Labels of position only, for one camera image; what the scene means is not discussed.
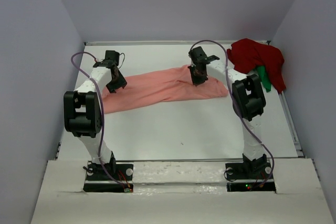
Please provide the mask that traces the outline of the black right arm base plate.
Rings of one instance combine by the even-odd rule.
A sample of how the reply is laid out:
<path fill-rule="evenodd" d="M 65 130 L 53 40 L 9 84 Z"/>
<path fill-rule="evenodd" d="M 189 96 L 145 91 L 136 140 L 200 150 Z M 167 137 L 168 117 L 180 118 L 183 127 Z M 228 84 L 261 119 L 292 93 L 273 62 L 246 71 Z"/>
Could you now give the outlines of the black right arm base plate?
<path fill-rule="evenodd" d="M 276 192 L 276 186 L 273 175 L 269 177 L 271 164 L 258 168 L 253 174 L 244 170 L 243 163 L 225 164 L 224 178 L 227 181 L 226 189 L 229 193 L 234 192 Z"/>

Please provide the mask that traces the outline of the pink t shirt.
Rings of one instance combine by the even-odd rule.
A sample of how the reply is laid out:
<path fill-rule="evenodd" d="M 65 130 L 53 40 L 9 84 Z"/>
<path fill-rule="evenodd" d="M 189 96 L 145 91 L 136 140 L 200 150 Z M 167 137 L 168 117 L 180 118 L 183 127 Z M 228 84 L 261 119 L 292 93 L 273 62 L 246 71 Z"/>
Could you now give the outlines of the pink t shirt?
<path fill-rule="evenodd" d="M 184 65 L 144 74 L 128 76 L 127 85 L 115 93 L 104 88 L 104 113 L 115 113 L 142 108 L 160 102 L 206 100 L 228 96 L 219 80 L 208 77 L 205 83 L 194 86 L 190 70 Z"/>

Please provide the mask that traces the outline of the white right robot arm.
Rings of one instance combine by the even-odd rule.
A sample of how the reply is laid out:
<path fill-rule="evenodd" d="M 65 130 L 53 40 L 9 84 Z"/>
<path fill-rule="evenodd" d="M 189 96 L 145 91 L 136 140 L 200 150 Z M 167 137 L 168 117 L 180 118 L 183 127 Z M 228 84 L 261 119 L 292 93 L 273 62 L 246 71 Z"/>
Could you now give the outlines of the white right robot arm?
<path fill-rule="evenodd" d="M 266 99 L 260 78 L 256 74 L 247 75 L 232 69 L 228 57 L 220 63 L 219 57 L 207 56 L 203 48 L 193 45 L 188 53 L 191 59 L 190 69 L 193 85 L 198 86 L 208 81 L 207 70 L 214 68 L 225 77 L 233 109 L 243 128 L 243 161 L 227 163 L 224 176 L 229 182 L 237 180 L 266 181 L 272 171 L 267 162 L 264 144 L 261 141 L 261 115 L 266 106 Z"/>

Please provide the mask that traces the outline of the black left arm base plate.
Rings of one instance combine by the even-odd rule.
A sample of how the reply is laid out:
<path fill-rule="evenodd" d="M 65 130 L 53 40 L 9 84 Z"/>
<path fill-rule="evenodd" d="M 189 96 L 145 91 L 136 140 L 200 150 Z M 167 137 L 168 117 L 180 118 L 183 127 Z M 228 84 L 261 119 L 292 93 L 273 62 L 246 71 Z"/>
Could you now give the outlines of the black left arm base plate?
<path fill-rule="evenodd" d="M 86 171 L 83 190 L 87 193 L 133 192 L 134 165 L 131 163 L 117 163 L 114 174 L 106 167 L 113 179 L 105 173 L 101 165 L 89 162 L 82 168 Z"/>

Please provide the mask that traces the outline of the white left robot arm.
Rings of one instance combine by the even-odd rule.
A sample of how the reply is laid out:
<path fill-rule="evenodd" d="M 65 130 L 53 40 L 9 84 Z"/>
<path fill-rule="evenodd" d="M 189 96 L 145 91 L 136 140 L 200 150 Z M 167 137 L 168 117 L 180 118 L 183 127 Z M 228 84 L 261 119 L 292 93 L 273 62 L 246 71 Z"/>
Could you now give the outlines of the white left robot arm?
<path fill-rule="evenodd" d="M 90 73 L 85 72 L 74 58 L 78 55 L 88 55 L 94 64 Z M 75 90 L 64 94 L 64 125 L 65 130 L 78 138 L 91 156 L 92 168 L 87 170 L 93 174 L 99 173 L 104 179 L 111 179 L 117 171 L 114 153 L 104 141 L 104 105 L 103 90 L 116 93 L 123 89 L 127 81 L 120 72 L 119 53 L 107 50 L 104 58 L 99 60 L 89 52 L 78 52 L 71 56 L 72 65 L 82 73 L 86 79 Z"/>

